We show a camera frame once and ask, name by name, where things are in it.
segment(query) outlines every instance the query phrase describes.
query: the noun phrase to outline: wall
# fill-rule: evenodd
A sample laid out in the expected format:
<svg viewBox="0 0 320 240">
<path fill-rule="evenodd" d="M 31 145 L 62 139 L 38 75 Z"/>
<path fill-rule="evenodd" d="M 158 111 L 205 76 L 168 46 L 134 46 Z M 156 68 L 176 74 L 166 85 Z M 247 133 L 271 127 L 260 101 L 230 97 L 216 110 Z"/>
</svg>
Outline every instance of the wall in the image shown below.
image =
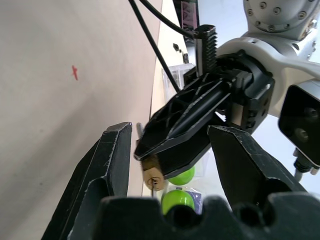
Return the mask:
<svg viewBox="0 0 320 240">
<path fill-rule="evenodd" d="M 127 0 L 4 0 L 0 29 L 0 239 L 36 240 L 102 132 L 148 121 L 156 57 Z"/>
</svg>

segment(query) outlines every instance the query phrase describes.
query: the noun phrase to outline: bolt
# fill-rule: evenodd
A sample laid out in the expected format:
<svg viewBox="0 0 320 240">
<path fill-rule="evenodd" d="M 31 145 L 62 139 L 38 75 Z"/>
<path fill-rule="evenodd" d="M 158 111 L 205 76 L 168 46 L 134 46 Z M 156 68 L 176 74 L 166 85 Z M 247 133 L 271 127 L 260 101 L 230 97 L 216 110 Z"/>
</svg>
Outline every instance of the bolt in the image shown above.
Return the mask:
<svg viewBox="0 0 320 240">
<path fill-rule="evenodd" d="M 307 16 L 307 13 L 305 11 L 301 11 L 298 14 L 298 17 L 300 20 L 304 19 Z"/>
<path fill-rule="evenodd" d="M 308 107 L 304 110 L 304 112 L 306 113 L 307 117 L 308 117 L 308 120 L 310 121 L 316 121 L 319 119 L 319 114 L 318 114 L 318 111 L 315 110 L 314 108 L 312 107 Z"/>
<path fill-rule="evenodd" d="M 294 172 L 294 178 L 295 178 L 295 180 L 297 180 L 298 182 L 300 182 L 301 179 L 302 179 L 302 176 L 303 176 L 303 173 L 296 169 L 295 172 Z"/>
<path fill-rule="evenodd" d="M 274 25 L 269 25 L 268 26 L 268 31 L 269 32 L 274 32 L 276 30 L 275 26 Z"/>
<path fill-rule="evenodd" d="M 311 168 L 311 170 L 310 170 L 310 173 L 313 175 L 313 176 L 315 176 L 315 175 L 317 175 L 317 173 L 319 172 L 319 168 L 318 169 L 316 169 L 316 168 Z"/>
<path fill-rule="evenodd" d="M 142 123 L 138 122 L 136 124 L 136 131 L 138 132 L 139 139 L 142 138 L 144 134 L 144 126 L 142 125 Z"/>
<path fill-rule="evenodd" d="M 267 7 L 267 3 L 265 1 L 260 2 L 260 8 L 265 9 Z"/>
<path fill-rule="evenodd" d="M 279 14 L 281 12 L 281 8 L 280 7 L 275 7 L 274 9 L 273 9 L 273 13 L 274 14 Z"/>
<path fill-rule="evenodd" d="M 252 16 L 254 14 L 254 12 L 252 11 L 252 9 L 248 9 L 248 15 Z"/>
<path fill-rule="evenodd" d="M 292 154 L 294 157 L 298 157 L 299 156 L 299 150 L 298 148 L 295 148 Z"/>
<path fill-rule="evenodd" d="M 296 128 L 294 132 L 301 142 L 306 143 L 309 140 L 308 133 L 302 128 Z"/>
</svg>

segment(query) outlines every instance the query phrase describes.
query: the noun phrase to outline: red mark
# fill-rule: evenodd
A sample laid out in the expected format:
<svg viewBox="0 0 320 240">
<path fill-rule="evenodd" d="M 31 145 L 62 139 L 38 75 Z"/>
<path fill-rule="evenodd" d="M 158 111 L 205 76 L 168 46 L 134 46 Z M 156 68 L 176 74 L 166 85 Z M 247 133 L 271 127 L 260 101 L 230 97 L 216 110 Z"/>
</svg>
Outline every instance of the red mark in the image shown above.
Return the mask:
<svg viewBox="0 0 320 240">
<path fill-rule="evenodd" d="M 72 76 L 74 76 L 75 80 L 78 81 L 78 74 L 77 74 L 78 69 L 72 65 Z"/>
</svg>

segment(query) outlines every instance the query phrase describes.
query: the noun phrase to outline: lime green ball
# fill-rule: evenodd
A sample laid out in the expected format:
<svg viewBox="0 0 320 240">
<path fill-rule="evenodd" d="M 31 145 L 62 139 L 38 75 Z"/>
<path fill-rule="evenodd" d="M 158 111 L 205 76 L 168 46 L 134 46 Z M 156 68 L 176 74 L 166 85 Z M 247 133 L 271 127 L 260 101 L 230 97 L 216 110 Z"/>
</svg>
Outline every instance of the lime green ball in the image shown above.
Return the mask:
<svg viewBox="0 0 320 240">
<path fill-rule="evenodd" d="M 194 200 L 189 193 L 182 190 L 172 190 L 166 193 L 162 198 L 162 213 L 164 215 L 167 214 L 167 212 L 176 205 L 189 206 L 195 210 Z"/>
<path fill-rule="evenodd" d="M 169 178 L 169 182 L 173 185 L 181 186 L 189 183 L 192 178 L 195 176 L 196 168 L 193 166 L 189 170 L 180 173 L 178 176 L 175 176 L 173 178 Z"/>
</svg>

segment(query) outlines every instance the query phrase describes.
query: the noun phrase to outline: black cable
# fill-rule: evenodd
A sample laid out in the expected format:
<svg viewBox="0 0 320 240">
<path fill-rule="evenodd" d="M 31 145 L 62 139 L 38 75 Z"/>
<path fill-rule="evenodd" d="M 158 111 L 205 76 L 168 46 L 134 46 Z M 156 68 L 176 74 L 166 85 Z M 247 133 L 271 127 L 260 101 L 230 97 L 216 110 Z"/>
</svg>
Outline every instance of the black cable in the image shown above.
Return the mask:
<svg viewBox="0 0 320 240">
<path fill-rule="evenodd" d="M 163 67 L 163 70 L 165 71 L 166 75 L 168 76 L 171 84 L 173 85 L 173 88 L 176 92 L 179 92 L 180 89 L 174 79 L 174 77 L 172 76 L 169 68 L 168 68 L 168 65 L 166 64 L 164 58 L 162 57 L 161 55 L 161 52 L 159 51 L 159 48 L 157 47 L 157 44 L 155 43 L 155 40 L 153 39 L 153 37 L 151 36 L 151 33 L 144 21 L 144 18 L 142 17 L 139 9 L 138 9 L 138 6 L 136 5 L 136 2 L 134 0 L 129 0 L 130 4 L 131 4 L 131 7 L 135 13 L 135 16 L 136 18 L 138 19 L 143 31 L 144 31 L 144 34 L 146 35 L 146 37 L 148 38 L 149 40 L 149 43 L 153 49 L 153 51 L 155 52 L 155 55 L 157 56 L 157 58 L 159 59 L 162 67 Z"/>
<path fill-rule="evenodd" d="M 183 36 L 186 36 L 188 38 L 193 39 L 194 34 L 192 32 L 186 31 L 182 29 L 181 27 L 175 25 L 172 21 L 170 21 L 168 18 L 163 16 L 161 12 L 159 12 L 157 9 L 155 9 L 150 2 L 147 0 L 139 0 L 153 15 L 155 15 L 160 21 L 162 21 L 164 24 L 166 24 L 169 28 L 175 30 L 176 32 L 180 33 Z"/>
</svg>

